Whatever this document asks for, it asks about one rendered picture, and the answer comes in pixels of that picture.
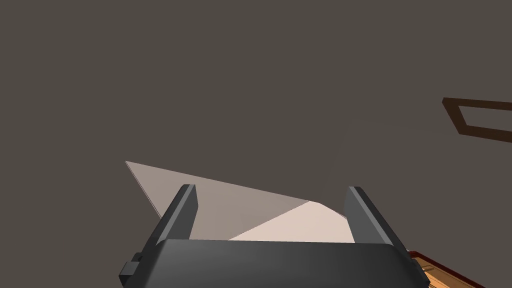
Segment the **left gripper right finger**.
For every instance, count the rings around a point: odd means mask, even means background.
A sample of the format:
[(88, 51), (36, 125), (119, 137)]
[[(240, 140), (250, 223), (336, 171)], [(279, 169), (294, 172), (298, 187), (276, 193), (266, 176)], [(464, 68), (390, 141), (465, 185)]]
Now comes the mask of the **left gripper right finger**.
[(375, 215), (354, 186), (347, 189), (344, 200), (344, 216), (347, 219), (355, 243), (392, 244)]

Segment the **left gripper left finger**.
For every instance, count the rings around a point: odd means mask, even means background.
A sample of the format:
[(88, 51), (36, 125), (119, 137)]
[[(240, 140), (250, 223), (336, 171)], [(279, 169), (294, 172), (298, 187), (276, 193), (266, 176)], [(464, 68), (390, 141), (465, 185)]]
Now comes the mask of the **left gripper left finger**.
[(164, 240), (188, 240), (198, 212), (198, 197), (194, 184), (184, 184), (159, 222), (156, 232), (158, 244)]

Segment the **dark brown picture frame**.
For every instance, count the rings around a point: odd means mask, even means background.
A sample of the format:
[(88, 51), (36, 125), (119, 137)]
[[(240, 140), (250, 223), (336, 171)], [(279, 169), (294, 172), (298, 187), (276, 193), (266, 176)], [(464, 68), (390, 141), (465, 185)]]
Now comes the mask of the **dark brown picture frame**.
[(512, 131), (468, 125), (460, 109), (470, 107), (512, 111), (512, 102), (445, 97), (442, 105), (460, 135), (512, 143)]

